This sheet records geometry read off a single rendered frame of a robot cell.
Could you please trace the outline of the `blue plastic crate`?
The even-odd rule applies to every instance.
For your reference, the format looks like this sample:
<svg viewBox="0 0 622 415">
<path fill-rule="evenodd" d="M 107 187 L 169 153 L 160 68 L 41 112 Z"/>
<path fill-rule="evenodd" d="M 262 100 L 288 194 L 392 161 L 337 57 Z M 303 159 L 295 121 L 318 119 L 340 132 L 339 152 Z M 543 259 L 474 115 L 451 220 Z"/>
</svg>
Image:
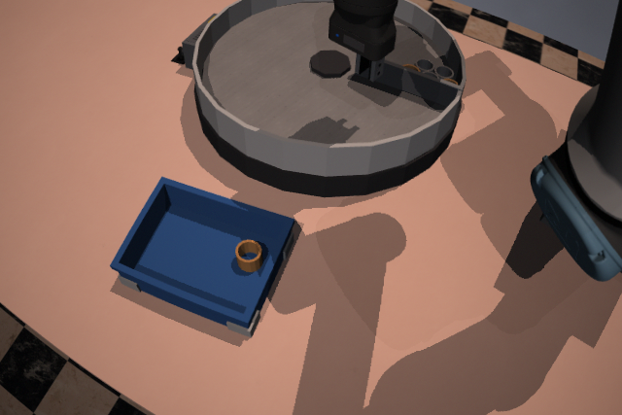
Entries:
<svg viewBox="0 0 622 415">
<path fill-rule="evenodd" d="M 161 177 L 110 266 L 123 285 L 252 338 L 293 226 L 293 218 Z M 238 265 L 244 240 L 261 246 L 255 272 Z"/>
</svg>

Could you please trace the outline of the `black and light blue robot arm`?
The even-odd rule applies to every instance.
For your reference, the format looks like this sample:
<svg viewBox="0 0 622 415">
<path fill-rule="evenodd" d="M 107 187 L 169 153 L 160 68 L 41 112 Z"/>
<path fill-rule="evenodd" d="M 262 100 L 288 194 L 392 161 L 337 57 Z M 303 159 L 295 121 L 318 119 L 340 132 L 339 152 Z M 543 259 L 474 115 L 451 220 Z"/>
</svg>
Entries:
<svg viewBox="0 0 622 415">
<path fill-rule="evenodd" d="M 622 271 L 622 0 L 601 81 L 578 101 L 565 142 L 533 169 L 531 186 L 585 273 L 605 282 Z"/>
</svg>

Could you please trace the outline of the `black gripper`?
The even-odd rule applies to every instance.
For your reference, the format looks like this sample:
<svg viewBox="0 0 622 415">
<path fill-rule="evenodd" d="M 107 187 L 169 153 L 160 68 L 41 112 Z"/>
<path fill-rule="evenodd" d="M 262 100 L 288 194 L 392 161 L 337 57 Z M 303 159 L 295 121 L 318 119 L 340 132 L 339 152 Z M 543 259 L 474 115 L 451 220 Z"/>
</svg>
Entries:
<svg viewBox="0 0 622 415">
<path fill-rule="evenodd" d="M 383 75 L 385 56 L 395 48 L 397 1 L 333 0 L 328 37 L 357 54 L 356 73 L 361 74 L 370 63 L 368 79 L 373 82 Z"/>
</svg>

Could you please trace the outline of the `grey round turntable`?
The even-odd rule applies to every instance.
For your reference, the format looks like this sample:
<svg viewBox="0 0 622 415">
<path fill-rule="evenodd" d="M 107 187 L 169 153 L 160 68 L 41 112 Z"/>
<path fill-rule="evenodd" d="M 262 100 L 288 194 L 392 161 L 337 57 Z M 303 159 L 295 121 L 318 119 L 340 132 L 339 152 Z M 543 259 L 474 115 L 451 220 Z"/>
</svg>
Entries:
<svg viewBox="0 0 622 415">
<path fill-rule="evenodd" d="M 171 61 L 193 68 L 203 133 L 247 177 L 320 197 L 403 185 L 449 147 L 465 57 L 438 18 L 398 0 L 395 49 L 372 82 L 329 39 L 333 11 L 333 0 L 237 0 Z M 459 85 L 402 66 L 419 58 L 451 68 Z"/>
</svg>

